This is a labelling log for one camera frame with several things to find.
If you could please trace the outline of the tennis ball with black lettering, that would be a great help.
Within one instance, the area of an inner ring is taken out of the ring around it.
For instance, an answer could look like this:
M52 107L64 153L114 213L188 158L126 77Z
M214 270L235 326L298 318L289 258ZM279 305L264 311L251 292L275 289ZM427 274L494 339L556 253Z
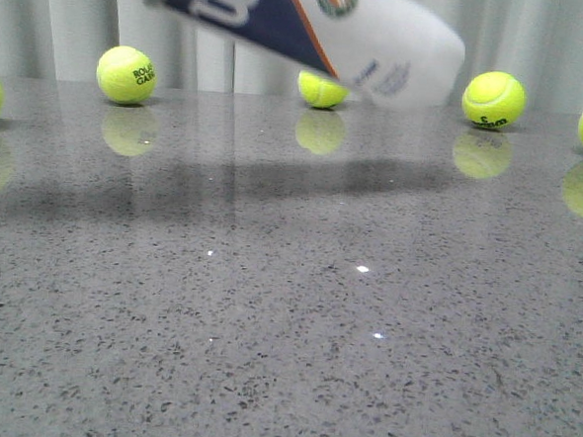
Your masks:
M144 102L154 91L156 77L151 59L127 45L109 48L97 63L96 80L102 93L118 104Z

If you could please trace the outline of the white blue tennis ball can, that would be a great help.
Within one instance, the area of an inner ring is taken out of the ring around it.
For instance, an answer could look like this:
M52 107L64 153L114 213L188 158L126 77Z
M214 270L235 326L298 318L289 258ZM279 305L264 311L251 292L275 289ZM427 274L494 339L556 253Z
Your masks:
M400 111L449 101L459 35L414 0L145 0Z

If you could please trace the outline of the right yellow Wilson tennis ball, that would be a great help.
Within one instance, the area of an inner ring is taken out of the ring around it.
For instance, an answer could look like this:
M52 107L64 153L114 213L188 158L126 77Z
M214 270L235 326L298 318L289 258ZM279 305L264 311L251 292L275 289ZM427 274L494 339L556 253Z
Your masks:
M527 94L515 76L490 71L471 80L460 103L464 115L474 125L499 130L520 118L527 105Z

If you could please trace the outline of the grey-white curtain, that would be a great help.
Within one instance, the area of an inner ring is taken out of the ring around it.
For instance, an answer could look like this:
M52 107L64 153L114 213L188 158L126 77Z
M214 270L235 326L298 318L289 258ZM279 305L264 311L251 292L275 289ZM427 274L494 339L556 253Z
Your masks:
M525 84L535 110L583 110L583 0L416 0L459 32L461 82L488 70ZM0 76L91 81L118 44L152 58L163 87L292 95L297 68L143 0L0 0Z

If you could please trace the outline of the center yellow tennis ball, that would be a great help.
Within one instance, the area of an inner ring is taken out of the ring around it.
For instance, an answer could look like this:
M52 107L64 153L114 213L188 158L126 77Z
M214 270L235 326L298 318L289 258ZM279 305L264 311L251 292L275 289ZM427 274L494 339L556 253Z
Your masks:
M301 98L313 108L330 109L342 103L349 90L336 82L302 70L298 74L297 87Z

